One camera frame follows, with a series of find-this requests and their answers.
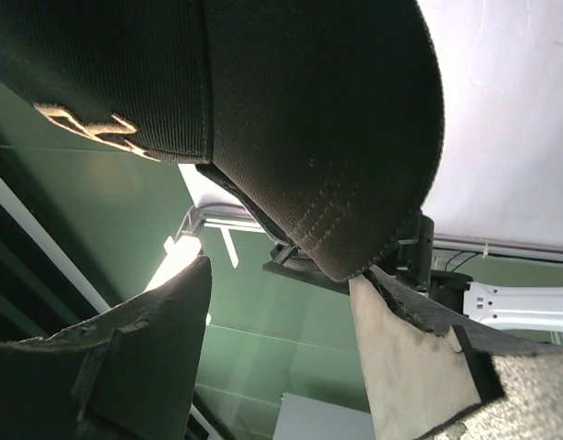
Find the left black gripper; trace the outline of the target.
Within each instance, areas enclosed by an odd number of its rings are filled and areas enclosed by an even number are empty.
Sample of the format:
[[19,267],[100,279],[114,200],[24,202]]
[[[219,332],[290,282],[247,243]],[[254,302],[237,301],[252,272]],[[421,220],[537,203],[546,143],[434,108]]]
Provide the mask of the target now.
[[[431,277],[434,226],[434,221],[428,216],[417,214],[398,244],[380,259],[377,266],[406,287],[426,292]],[[270,252],[270,261],[262,269],[290,280],[348,295],[346,281],[329,279],[297,246],[276,245]]]

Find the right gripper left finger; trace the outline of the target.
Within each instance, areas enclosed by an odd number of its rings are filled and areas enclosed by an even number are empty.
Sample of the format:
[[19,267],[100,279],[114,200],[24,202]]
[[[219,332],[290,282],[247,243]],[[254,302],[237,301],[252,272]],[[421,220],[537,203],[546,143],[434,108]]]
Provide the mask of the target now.
[[181,439],[193,401],[212,268],[49,338],[0,342],[0,439]]

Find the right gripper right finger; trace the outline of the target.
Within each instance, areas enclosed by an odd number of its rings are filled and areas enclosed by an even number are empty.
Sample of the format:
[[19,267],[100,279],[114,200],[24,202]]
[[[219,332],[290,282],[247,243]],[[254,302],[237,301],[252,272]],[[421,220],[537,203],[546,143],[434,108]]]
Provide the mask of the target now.
[[379,439],[563,439],[563,346],[478,324],[379,269],[349,281]]

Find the black cap gold logo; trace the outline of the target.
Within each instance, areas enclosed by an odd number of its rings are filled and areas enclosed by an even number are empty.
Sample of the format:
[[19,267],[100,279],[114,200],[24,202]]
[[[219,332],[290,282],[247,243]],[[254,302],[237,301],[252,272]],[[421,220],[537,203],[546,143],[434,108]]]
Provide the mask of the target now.
[[333,281],[412,236],[442,151],[415,1],[0,1],[0,82],[76,136],[194,164]]

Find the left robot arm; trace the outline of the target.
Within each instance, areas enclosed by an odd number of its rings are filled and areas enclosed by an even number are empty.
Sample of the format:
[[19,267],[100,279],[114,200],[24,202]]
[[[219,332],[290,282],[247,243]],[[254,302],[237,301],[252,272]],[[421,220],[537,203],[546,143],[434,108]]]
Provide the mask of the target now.
[[563,248],[437,234],[433,221],[418,215],[379,267],[405,286],[483,325],[563,333],[563,287],[476,282],[460,269],[477,257],[563,263]]

